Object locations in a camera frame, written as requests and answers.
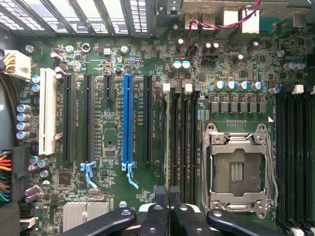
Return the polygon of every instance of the white pci slot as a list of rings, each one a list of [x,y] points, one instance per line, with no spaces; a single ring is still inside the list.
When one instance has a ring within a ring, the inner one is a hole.
[[[39,155],[55,153],[56,79],[50,68],[40,69]]]

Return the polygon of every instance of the blue pcie slot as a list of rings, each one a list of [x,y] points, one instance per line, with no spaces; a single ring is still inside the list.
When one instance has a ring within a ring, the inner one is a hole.
[[[128,181],[135,188],[139,186],[133,181],[132,127],[133,127],[133,77],[124,75],[124,108],[123,108],[123,162],[122,171],[128,172]]]

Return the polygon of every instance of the green circuit board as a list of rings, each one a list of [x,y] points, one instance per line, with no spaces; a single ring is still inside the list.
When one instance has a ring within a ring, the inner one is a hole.
[[[63,161],[63,143],[56,141],[56,153],[49,155],[50,165],[47,168],[49,175],[41,178],[38,171],[32,172],[31,186],[37,184],[41,188],[40,198],[31,203],[36,206],[37,235],[50,236],[63,231],[62,207],[68,202],[109,202],[109,209],[119,207],[125,201],[128,207],[139,210],[145,203],[156,201],[154,190],[156,186],[165,184],[163,157],[161,154],[162,127],[161,121],[163,100],[162,87],[164,83],[173,83],[176,86],[185,83],[201,85],[198,99],[197,120],[198,134],[202,131],[202,124],[213,122],[222,132],[254,132],[261,123],[268,127],[268,132],[275,138],[274,126],[274,98],[268,89],[279,85],[285,80],[308,80],[305,71],[293,72],[283,69],[284,63],[290,60],[304,60],[305,54],[312,47],[312,38],[306,33],[291,36],[288,39],[276,39],[273,36],[260,36],[259,50],[248,52],[243,45],[230,45],[228,40],[212,39],[211,37],[193,37],[195,43],[201,47],[207,41],[216,41],[220,48],[216,52],[219,56],[215,64],[203,63],[202,57],[190,59],[186,57],[186,48],[176,50],[177,37],[166,34],[159,39],[126,39],[126,38],[27,38],[22,42],[22,53],[25,45],[36,47],[31,55],[32,75],[39,75],[40,68],[53,68],[50,58],[52,51],[58,53],[66,60],[68,73],[75,78],[76,105],[75,105],[75,153],[72,163]],[[83,53],[81,46],[89,43],[90,52]],[[73,53],[66,53],[65,46],[74,47]],[[128,53],[122,54],[120,48],[128,46]],[[109,49],[110,55],[104,55],[103,49]],[[285,58],[277,56],[278,50],[285,50]],[[237,65],[232,63],[233,58],[229,52],[239,52],[245,60]],[[188,70],[173,70],[175,60],[190,61]],[[116,73],[116,68],[122,69],[122,74]],[[112,75],[115,84],[114,101],[105,100],[103,88],[103,75]],[[130,74],[134,78],[133,93],[133,160],[135,161],[134,181],[139,189],[129,184],[126,172],[122,171],[122,116],[123,116],[123,76]],[[84,172],[80,171],[83,162],[84,146],[84,106],[83,106],[83,79],[91,75],[95,82],[94,103],[94,160],[96,168],[92,182],[97,185],[97,191],[91,191],[87,185]],[[143,76],[152,75],[153,81],[153,144],[152,162],[143,162]],[[248,91],[222,91],[214,88],[217,81],[260,81],[263,88],[259,92]],[[20,102],[31,106],[31,138],[25,145],[35,146],[38,140],[38,102],[39,95],[31,90],[33,83],[21,84]],[[63,131],[63,84],[56,87],[56,133]],[[211,102],[236,103],[265,103],[266,110],[259,112],[213,112]],[[198,148],[196,196],[194,203],[202,209],[200,202],[200,155]],[[269,228],[275,229],[275,212],[269,211],[264,220],[258,220],[252,213],[243,214],[251,220],[257,221]]]

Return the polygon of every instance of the white power connector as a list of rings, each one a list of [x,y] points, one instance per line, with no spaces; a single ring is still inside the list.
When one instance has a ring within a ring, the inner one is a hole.
[[[13,73],[4,72],[6,75],[10,75],[26,82],[31,81],[31,58],[25,56],[17,50],[5,50],[4,54],[12,53],[15,56],[15,69]]]

